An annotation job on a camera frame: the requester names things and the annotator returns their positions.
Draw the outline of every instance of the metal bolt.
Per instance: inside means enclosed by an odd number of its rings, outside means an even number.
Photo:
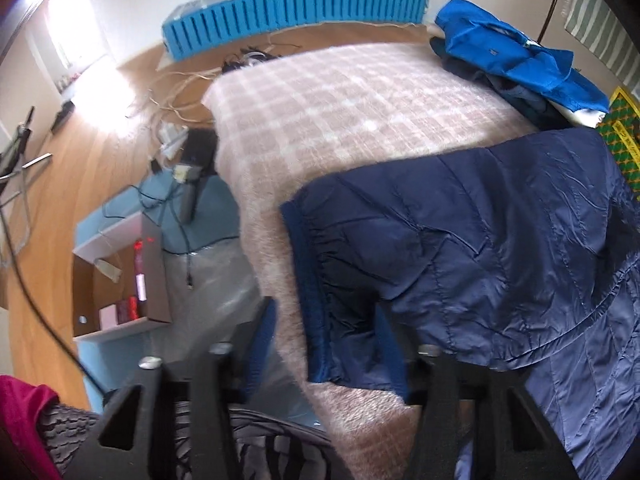
[[[442,353],[439,346],[436,345],[420,345],[418,346],[418,354],[426,357],[438,357]]]
[[[228,355],[231,354],[232,348],[231,343],[215,343],[210,346],[209,353],[214,355]]]
[[[162,359],[153,356],[143,357],[140,359],[138,366],[143,370],[155,370],[162,366]]]

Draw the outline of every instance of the green patterned mat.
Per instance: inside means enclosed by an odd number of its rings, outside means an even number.
[[[598,131],[640,200],[640,110],[622,88],[613,93],[610,111]]]

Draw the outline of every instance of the open box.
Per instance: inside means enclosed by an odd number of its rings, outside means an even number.
[[[98,260],[121,270],[117,283],[97,269]],[[162,232],[142,212],[103,229],[76,247],[72,272],[74,341],[103,342],[171,322]],[[130,296],[138,299],[140,317],[101,330],[100,309]]]

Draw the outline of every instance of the green and white striped cloth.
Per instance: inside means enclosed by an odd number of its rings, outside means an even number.
[[[564,28],[640,99],[640,54],[604,0],[572,0]]]

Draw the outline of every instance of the bed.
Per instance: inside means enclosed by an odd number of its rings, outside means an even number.
[[[269,62],[223,75],[203,102],[220,138],[218,172],[239,204],[242,247],[262,293],[278,301],[280,354],[354,476],[400,478],[417,410],[391,392],[307,382],[279,207],[322,175],[493,146],[533,126],[489,90],[445,72],[426,44],[345,46]]]

